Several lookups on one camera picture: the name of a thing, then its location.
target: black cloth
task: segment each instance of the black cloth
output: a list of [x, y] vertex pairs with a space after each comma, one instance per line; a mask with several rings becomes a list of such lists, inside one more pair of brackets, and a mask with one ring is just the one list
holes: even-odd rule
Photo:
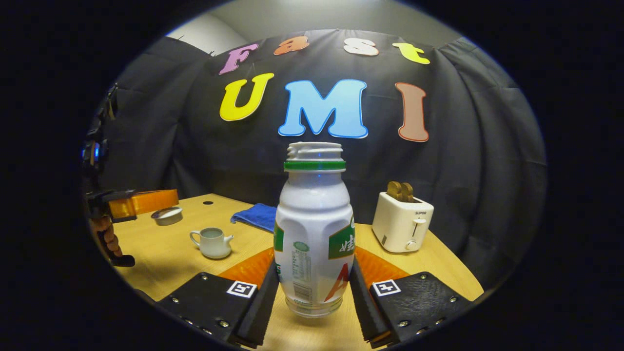
[[[305, 35], [310, 45], [280, 56], [279, 43]], [[377, 56], [350, 54], [349, 37], [369, 39]], [[282, 162], [291, 142], [339, 142], [343, 180], [356, 221], [373, 221], [378, 194], [391, 180], [409, 182], [430, 202], [430, 229], [487, 290], [520, 260], [539, 223], [546, 188], [544, 145], [520, 89], [487, 54], [460, 38], [422, 49], [430, 64], [407, 60], [387, 34], [322, 30], [257, 42], [239, 68], [219, 75], [228, 53], [210, 57], [163, 38], [120, 76], [119, 113], [107, 126], [110, 160], [102, 184], [116, 189], [176, 188], [181, 198], [213, 192], [252, 204], [277, 205], [287, 174]], [[249, 117], [227, 122], [219, 115], [225, 86], [239, 79], [237, 106], [251, 94], [251, 79], [272, 72], [263, 100]], [[305, 118], [298, 137], [278, 134], [289, 92], [285, 84], [309, 80], [326, 97], [341, 79], [364, 81], [363, 139], [315, 135]], [[395, 83], [426, 91], [429, 140], [407, 141], [401, 93]]]

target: wall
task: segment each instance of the wall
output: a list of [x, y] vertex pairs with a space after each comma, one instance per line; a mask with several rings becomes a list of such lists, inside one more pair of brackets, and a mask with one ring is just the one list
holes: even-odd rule
[[167, 36], [213, 55], [252, 41], [312, 29], [358, 29], [443, 46], [461, 34], [395, 0], [235, 0]]
[[249, 41], [208, 12], [178, 27], [167, 36], [174, 39], [182, 37], [181, 41], [198, 49], [208, 53], [214, 51], [213, 56]]

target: blue letter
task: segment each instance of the blue letter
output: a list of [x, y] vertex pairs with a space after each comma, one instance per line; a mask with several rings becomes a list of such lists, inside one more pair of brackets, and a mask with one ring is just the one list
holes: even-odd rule
[[295, 81], [286, 84], [290, 92], [286, 121], [278, 129], [281, 136], [300, 136], [306, 131], [301, 124], [303, 111], [312, 133], [319, 134], [333, 111], [334, 123], [328, 132], [334, 137], [364, 138], [368, 129], [362, 124], [362, 91], [366, 83], [355, 79], [343, 79], [331, 88], [323, 99], [311, 81]]

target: white plastic bottle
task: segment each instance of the white plastic bottle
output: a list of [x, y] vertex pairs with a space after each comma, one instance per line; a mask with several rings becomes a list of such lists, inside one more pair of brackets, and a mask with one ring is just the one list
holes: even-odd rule
[[289, 145], [288, 181], [275, 216], [275, 262], [286, 303], [296, 314], [320, 318], [343, 301], [355, 251], [355, 224], [340, 144]]

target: small bowl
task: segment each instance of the small bowl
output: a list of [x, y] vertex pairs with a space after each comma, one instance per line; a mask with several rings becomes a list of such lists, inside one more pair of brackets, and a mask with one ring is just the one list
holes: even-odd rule
[[158, 225], [171, 225], [182, 220], [182, 208], [176, 206], [167, 207], [154, 212], [152, 218]]

